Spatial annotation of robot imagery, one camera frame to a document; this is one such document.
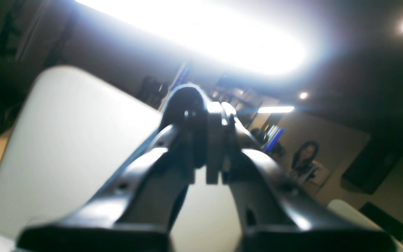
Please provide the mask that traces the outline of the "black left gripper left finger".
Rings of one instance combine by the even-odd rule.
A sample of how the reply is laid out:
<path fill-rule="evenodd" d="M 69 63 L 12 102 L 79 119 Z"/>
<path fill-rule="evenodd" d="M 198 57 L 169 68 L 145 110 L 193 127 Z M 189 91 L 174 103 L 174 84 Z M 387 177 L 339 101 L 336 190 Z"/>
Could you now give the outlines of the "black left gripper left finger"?
<path fill-rule="evenodd" d="M 160 126 L 83 206 L 31 225 L 18 252 L 171 252 L 170 231 L 195 170 L 204 165 L 207 97 L 194 84 L 175 88 Z"/>

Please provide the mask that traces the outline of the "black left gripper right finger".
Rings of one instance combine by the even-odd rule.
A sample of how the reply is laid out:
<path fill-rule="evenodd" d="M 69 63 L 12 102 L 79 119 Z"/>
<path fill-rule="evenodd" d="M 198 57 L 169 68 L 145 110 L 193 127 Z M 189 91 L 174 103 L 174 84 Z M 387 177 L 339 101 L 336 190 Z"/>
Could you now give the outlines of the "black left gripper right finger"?
<path fill-rule="evenodd" d="M 390 235 L 332 213 L 262 152 L 227 103 L 207 104 L 207 184 L 229 186 L 243 252 L 395 252 Z"/>

